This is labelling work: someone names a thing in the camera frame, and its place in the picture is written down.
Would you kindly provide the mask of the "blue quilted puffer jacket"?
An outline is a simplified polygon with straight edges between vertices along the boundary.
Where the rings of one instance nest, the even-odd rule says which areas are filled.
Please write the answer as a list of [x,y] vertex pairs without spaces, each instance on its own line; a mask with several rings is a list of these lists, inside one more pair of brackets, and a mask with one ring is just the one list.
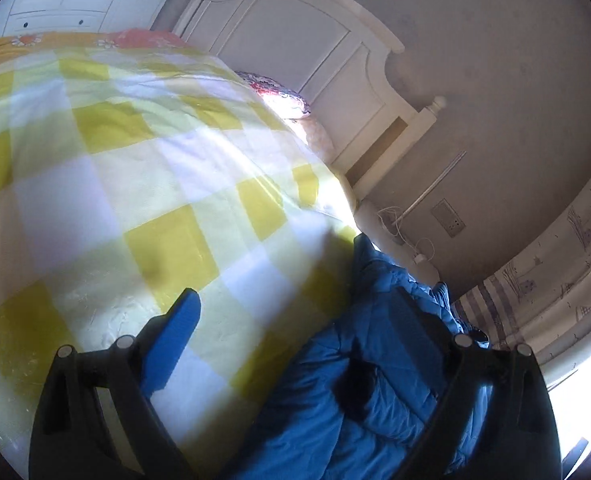
[[486,333],[355,237],[349,310],[309,339],[277,382],[225,479],[388,479],[425,431],[453,367],[453,338]]

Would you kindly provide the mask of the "patterned cream curtain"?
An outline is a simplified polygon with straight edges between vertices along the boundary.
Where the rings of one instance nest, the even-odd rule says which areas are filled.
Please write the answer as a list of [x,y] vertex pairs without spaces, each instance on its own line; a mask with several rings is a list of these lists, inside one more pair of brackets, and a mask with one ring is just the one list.
[[563,337],[591,352],[591,178],[522,252],[454,301],[496,347],[525,342],[547,362]]

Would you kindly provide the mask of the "white bedside table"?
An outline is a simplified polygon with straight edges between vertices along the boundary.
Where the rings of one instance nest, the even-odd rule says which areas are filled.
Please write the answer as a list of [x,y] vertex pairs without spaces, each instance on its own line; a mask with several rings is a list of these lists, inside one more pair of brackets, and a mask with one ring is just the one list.
[[376,248],[405,268],[416,280],[429,286],[440,281],[440,274],[431,262],[417,263],[411,247],[382,226],[378,209],[369,200],[363,200],[359,204],[354,212],[354,219],[358,229],[370,238]]

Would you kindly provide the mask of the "yellow white checkered bedsheet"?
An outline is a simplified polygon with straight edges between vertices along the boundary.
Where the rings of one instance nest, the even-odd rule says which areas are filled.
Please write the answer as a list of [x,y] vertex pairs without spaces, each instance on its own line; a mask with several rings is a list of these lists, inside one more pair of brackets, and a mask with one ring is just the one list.
[[56,349],[101,350],[194,289],[153,398],[203,478],[347,304],[355,228],[332,171],[189,49],[0,53],[0,448],[16,466]]

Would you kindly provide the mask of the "cream pink pillow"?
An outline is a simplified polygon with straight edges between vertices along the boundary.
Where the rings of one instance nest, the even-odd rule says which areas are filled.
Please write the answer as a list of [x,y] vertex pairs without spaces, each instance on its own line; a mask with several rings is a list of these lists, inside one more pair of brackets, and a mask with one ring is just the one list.
[[325,164],[335,159],[335,146],[327,130],[313,115],[292,119],[290,127],[299,139]]

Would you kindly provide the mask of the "floral patterned pillow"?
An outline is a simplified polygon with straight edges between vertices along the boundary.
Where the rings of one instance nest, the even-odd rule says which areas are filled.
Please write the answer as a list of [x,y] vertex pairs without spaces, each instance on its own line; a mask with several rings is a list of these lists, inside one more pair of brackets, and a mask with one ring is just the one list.
[[309,102],[277,80],[249,72],[237,72],[237,75],[282,119],[297,120],[311,114]]

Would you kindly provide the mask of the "orange floral blanket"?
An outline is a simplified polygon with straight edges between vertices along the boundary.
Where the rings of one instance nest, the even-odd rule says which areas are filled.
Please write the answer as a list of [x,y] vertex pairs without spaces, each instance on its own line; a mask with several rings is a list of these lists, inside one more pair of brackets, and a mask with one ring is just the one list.
[[0,64],[41,50],[57,48],[187,48],[171,32],[131,28],[121,32],[21,32],[0,38]]

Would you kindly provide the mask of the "white wooden headboard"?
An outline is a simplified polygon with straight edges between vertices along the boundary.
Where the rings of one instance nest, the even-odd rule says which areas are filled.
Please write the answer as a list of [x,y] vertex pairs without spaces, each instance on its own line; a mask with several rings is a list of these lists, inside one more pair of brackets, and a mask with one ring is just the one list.
[[335,146],[333,166],[365,198],[437,121],[443,96],[416,110],[385,65],[405,49],[354,0],[190,0],[173,32],[232,70],[300,93]]

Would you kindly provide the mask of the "window with brown frame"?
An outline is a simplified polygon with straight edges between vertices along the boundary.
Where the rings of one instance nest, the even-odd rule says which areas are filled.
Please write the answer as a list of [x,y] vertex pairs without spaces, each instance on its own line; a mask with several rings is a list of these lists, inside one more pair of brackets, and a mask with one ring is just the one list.
[[566,458],[581,441],[587,445],[570,472],[591,454],[591,357],[564,380],[549,389],[555,415],[561,458]]

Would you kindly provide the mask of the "wall power socket plate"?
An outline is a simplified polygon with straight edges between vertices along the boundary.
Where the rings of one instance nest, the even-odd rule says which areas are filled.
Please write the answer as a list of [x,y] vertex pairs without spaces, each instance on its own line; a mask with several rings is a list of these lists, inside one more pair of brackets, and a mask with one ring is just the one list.
[[465,222],[447,200],[438,202],[431,209],[431,214],[449,237],[454,238],[466,229]]

